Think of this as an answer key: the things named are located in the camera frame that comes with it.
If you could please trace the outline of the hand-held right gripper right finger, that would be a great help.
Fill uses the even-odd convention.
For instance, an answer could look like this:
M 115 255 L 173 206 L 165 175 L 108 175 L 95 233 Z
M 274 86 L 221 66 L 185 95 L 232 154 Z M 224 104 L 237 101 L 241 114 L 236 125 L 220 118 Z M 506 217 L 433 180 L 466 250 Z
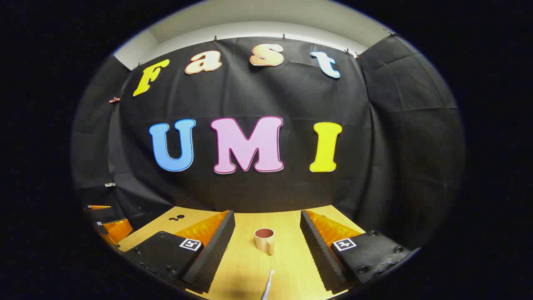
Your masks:
M 411 250 L 378 230 L 360 232 L 310 210 L 299 226 L 325 289 L 358 292 L 392 274 L 418 250 Z

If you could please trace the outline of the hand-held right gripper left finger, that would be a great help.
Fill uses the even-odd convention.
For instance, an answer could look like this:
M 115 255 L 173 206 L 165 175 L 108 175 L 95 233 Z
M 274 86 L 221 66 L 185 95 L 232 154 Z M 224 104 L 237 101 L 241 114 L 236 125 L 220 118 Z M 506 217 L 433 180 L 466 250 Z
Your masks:
M 176 233 L 160 230 L 123 255 L 166 285 L 207 293 L 234 228 L 226 210 Z

